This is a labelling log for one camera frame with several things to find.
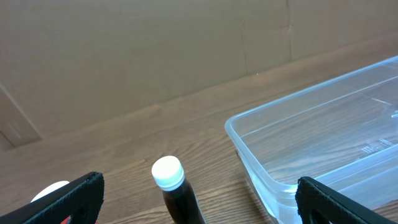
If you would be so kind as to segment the orange tube with white cap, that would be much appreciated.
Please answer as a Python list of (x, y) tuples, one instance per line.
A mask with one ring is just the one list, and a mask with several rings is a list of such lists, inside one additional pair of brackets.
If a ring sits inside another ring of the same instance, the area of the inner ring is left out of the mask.
[(52, 192), (56, 191), (57, 189), (67, 185), (67, 184), (69, 184), (69, 181), (67, 181), (67, 180), (53, 183), (53, 184), (49, 185), (48, 187), (44, 188), (42, 191), (40, 191), (30, 202), (34, 202), (34, 201), (48, 195), (49, 193), (52, 193)]

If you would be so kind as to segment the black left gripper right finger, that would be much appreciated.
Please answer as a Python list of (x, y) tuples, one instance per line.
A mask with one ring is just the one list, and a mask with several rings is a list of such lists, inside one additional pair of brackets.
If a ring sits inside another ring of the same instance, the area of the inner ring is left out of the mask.
[(295, 201), (303, 224), (395, 224), (307, 176), (298, 180)]

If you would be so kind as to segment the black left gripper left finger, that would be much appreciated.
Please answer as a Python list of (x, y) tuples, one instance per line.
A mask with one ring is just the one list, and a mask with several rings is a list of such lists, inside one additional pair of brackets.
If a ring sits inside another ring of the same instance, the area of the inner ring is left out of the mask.
[(103, 202), (103, 174), (89, 172), (36, 201), (1, 216), (1, 223), (95, 224)]

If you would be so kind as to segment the dark bottle with white cap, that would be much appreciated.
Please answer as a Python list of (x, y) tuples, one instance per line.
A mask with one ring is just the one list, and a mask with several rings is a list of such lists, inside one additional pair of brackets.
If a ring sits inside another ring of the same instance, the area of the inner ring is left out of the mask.
[(161, 157), (154, 162), (151, 173), (162, 190), (164, 202), (174, 223), (206, 223), (194, 190), (185, 178), (184, 169), (177, 157)]

